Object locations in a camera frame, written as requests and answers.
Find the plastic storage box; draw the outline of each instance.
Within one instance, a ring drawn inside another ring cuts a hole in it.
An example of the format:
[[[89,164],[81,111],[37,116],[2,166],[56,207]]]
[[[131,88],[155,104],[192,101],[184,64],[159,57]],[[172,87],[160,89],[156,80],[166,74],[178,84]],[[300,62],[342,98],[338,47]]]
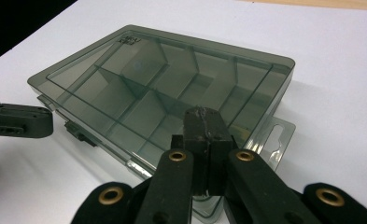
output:
[[[184,112],[197,105],[218,110],[238,146],[275,169],[294,125],[272,115],[293,67],[289,58],[130,25],[28,83],[67,120],[70,133],[148,178],[172,134],[182,133]],[[276,126],[282,133],[267,150]],[[212,223],[220,202],[197,197],[193,214]]]

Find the white background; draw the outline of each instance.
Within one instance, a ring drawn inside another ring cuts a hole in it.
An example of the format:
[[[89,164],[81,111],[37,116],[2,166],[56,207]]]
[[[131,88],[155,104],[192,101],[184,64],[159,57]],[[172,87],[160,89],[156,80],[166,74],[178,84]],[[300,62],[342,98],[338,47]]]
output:
[[[296,124],[277,174],[367,207],[367,11],[242,1],[80,0],[0,58],[2,103],[40,105],[26,80],[127,24],[279,54],[296,68],[275,116]],[[40,140],[0,137],[0,223],[69,223],[101,183],[139,180],[54,116]],[[225,215],[218,223],[228,223]]]

